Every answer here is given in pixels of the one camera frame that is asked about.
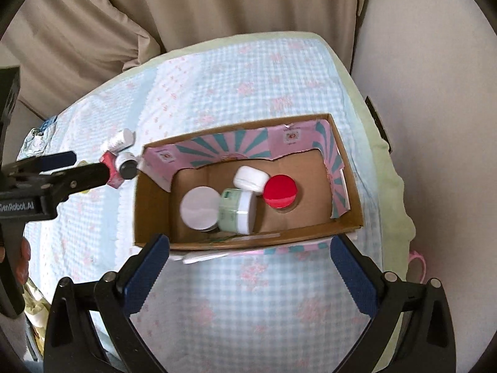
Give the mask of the person's left hand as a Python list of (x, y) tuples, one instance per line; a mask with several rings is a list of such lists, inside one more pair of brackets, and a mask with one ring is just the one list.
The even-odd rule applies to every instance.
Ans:
[[(7, 252), (4, 247), (4, 241), (1, 240), (1, 247), (0, 247), (1, 264), (6, 259), (6, 256)], [(14, 275), (19, 285), (25, 285), (29, 278), (30, 259), (31, 259), (31, 246), (29, 241), (25, 237), (23, 237), (19, 249), (19, 260), (17, 263), (14, 262), (11, 263), (11, 265), (14, 267)]]

